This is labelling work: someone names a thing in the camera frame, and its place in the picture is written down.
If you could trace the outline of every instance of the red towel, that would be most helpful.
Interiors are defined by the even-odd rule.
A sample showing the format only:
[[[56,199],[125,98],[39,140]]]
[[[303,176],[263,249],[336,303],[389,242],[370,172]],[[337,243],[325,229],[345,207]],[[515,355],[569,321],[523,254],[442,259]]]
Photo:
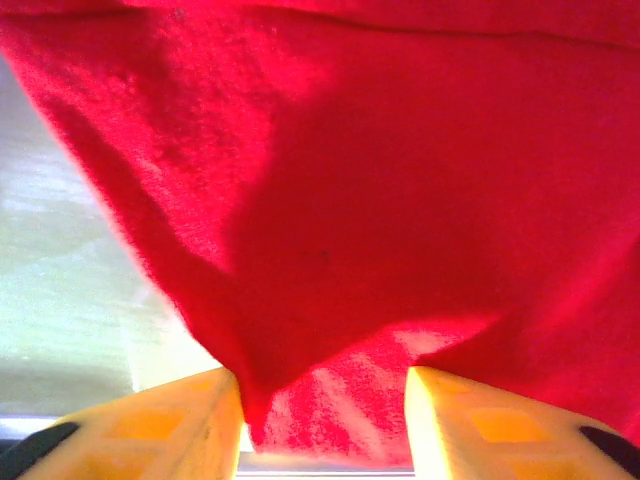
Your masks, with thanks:
[[[414,364],[640,442],[640,4],[221,3],[4,0],[0,46],[256,448],[409,464]]]

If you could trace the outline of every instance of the yellow plastic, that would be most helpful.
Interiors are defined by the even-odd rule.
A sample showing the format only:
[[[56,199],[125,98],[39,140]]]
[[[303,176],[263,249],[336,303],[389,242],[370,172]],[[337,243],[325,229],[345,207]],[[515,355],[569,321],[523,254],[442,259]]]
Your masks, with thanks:
[[[417,479],[633,478],[578,431],[607,425],[431,368],[409,370],[405,414]]]
[[[243,425],[224,368],[152,388],[56,423],[79,430],[19,480],[227,480]]]

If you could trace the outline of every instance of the red fabric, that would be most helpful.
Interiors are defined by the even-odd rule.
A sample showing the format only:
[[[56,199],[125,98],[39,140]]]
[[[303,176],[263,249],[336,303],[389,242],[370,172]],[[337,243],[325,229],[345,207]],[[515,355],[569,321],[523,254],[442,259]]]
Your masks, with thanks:
[[[640,442],[640,4],[256,3],[0,7],[256,448],[409,464],[413,364]]]

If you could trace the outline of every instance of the black strip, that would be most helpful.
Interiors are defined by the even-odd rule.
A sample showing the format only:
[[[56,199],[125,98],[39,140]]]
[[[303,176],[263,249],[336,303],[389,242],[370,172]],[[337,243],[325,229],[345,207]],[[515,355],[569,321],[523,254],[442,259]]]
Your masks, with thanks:
[[[640,480],[640,449],[626,438],[599,428],[579,428],[587,439],[603,453],[624,468],[633,478]]]
[[[6,452],[18,443],[20,443],[20,440],[7,440],[4,438],[0,438],[0,454]]]
[[[11,447],[0,455],[0,480],[17,480],[78,428],[77,423],[61,423],[29,435]]]

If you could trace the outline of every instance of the red cloth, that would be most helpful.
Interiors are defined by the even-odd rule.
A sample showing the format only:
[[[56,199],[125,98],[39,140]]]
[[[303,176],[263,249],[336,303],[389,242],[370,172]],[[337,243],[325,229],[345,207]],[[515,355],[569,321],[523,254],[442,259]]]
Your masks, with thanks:
[[[638,2],[86,3],[0,45],[258,450],[409,464],[413,364],[640,442]]]

